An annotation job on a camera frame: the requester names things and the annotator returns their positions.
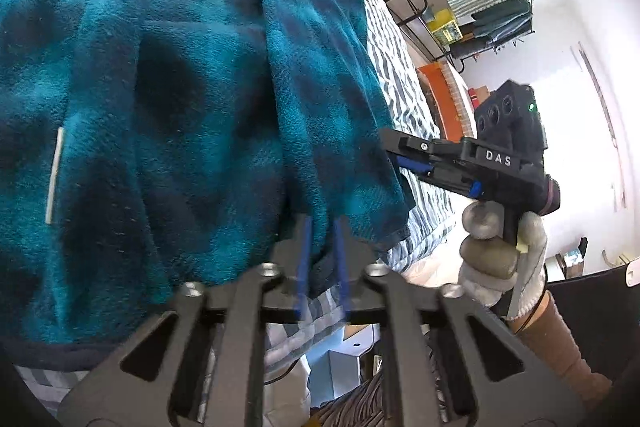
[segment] black and white striped fabric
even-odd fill
[[[406,43],[384,1],[365,0],[365,8],[369,29],[367,50],[378,73],[394,126],[424,139],[440,137],[422,95]],[[393,270],[400,272],[430,255],[454,223],[449,195],[444,190],[420,183],[411,172],[403,170],[403,173],[416,202],[409,213],[411,235],[390,250],[385,259]],[[298,324],[269,324],[264,360],[266,375],[290,365],[343,325],[344,313],[335,287],[316,299],[309,299]],[[33,394],[53,414],[66,393],[87,374],[86,371],[61,373],[25,367],[17,369]]]

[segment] gloved hand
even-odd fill
[[[458,283],[485,306],[493,306],[514,286],[522,288],[517,305],[510,306],[508,321],[528,314],[540,301],[545,286],[542,273],[547,237],[542,219],[525,213],[518,224],[518,250],[501,238],[504,208],[494,201],[470,204],[462,214],[469,236],[460,245],[464,263]]]

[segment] bed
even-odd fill
[[[440,137],[409,57],[407,45],[383,0],[365,0],[367,50],[378,74],[396,129],[424,139]],[[446,191],[420,183],[416,176],[401,169],[411,186],[416,206],[410,211],[410,237],[390,250],[386,262],[404,272],[412,264],[430,256],[452,230],[455,223],[451,200]],[[266,372],[278,371],[302,356],[314,344],[344,324],[332,288],[310,300],[303,320],[296,325],[268,326]]]

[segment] black cable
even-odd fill
[[[538,311],[538,308],[540,308],[540,304],[542,304],[542,300],[545,298],[546,283],[548,282],[548,273],[546,272],[546,264],[543,264],[542,267],[545,269],[545,285],[542,287],[542,295],[540,296],[540,299],[538,299],[538,302],[536,302],[536,305],[533,306],[533,309],[529,314],[529,317],[527,317],[527,320],[524,321],[524,324],[521,325],[518,328],[518,330],[515,332],[516,335],[529,325],[529,323],[531,322],[531,319],[533,318],[533,315],[536,314],[536,312]]]
[[[287,370],[281,374],[279,377],[274,378],[273,380],[268,380],[266,381],[264,385],[270,385],[272,383],[276,383],[278,380],[282,380],[284,377],[286,377],[291,371],[293,371],[293,368],[296,367],[296,364],[300,361],[300,359],[296,359],[293,361],[293,363],[291,365],[289,365],[289,367],[287,367]]]

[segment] camera lens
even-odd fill
[[[502,99],[502,110],[505,114],[511,114],[513,111],[513,99],[510,96],[505,96]]]
[[[489,109],[488,117],[489,122],[493,125],[496,125],[498,123],[498,120],[500,120],[500,110],[498,110],[498,107],[496,105]]]

